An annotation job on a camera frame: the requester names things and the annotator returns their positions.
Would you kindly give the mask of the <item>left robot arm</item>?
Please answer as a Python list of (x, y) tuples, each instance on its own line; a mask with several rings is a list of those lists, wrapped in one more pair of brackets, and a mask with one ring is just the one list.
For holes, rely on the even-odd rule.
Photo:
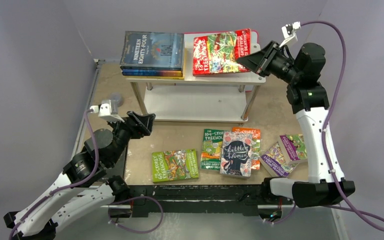
[(83, 113), (90, 133), (81, 152), (75, 154), (56, 180), (29, 206), (5, 214), (10, 240), (53, 240), (71, 222), (93, 209), (115, 202), (131, 202), (130, 187), (120, 175), (111, 176), (90, 194), (74, 199), (114, 167), (130, 140), (151, 135), (154, 113), (128, 111), (120, 117), (102, 105)]

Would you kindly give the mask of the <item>green 65-Storey Treehouse book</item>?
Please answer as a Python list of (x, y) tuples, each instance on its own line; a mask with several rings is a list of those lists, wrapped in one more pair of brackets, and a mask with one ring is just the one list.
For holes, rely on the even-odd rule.
[(153, 152), (152, 182), (169, 182), (199, 178), (195, 149)]

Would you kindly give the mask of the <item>purple Treehouse book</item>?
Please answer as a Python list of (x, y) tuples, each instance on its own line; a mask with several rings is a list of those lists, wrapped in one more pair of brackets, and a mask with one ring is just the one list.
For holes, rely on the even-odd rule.
[(292, 165), (286, 163), (278, 142), (261, 154), (259, 161), (272, 177), (287, 178), (299, 165), (298, 163)]

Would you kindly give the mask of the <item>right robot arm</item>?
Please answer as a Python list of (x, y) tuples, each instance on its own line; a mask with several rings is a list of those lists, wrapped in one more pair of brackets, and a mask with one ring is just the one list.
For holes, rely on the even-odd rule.
[(308, 180), (265, 178), (260, 196), (268, 204), (285, 197), (300, 208), (333, 206), (356, 190), (355, 183), (345, 179), (333, 146), (328, 120), (333, 106), (319, 82), (325, 54), (322, 46), (308, 42), (291, 58), (277, 42), (271, 41), (262, 50), (237, 59), (249, 71), (261, 77), (274, 75), (287, 84), (286, 97), (307, 150)]

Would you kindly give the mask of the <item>red 13-Storey Treehouse book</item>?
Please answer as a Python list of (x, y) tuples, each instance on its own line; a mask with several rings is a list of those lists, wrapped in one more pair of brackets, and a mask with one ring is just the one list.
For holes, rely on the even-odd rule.
[(193, 39), (194, 76), (248, 72), (237, 59), (251, 53), (251, 29), (213, 33)]

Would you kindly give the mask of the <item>Jane Eyre book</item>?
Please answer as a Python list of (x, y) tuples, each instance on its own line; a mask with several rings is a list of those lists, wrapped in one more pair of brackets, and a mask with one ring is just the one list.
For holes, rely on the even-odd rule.
[(176, 70), (122, 69), (121, 73), (124, 76), (139, 76), (139, 77), (173, 77), (173, 78), (183, 77), (183, 72), (176, 71)]

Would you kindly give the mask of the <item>yellow book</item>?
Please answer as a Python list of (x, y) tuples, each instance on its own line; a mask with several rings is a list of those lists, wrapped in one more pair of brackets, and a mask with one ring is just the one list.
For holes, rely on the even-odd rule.
[(184, 78), (185, 48), (171, 45), (135, 48), (122, 52), (120, 69), (124, 76), (152, 78)]

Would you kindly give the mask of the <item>Nineteen Eighty-Four blue book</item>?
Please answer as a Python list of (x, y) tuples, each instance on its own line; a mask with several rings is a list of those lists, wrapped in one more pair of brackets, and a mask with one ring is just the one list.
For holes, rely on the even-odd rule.
[(126, 31), (120, 68), (182, 71), (185, 35), (172, 32)]

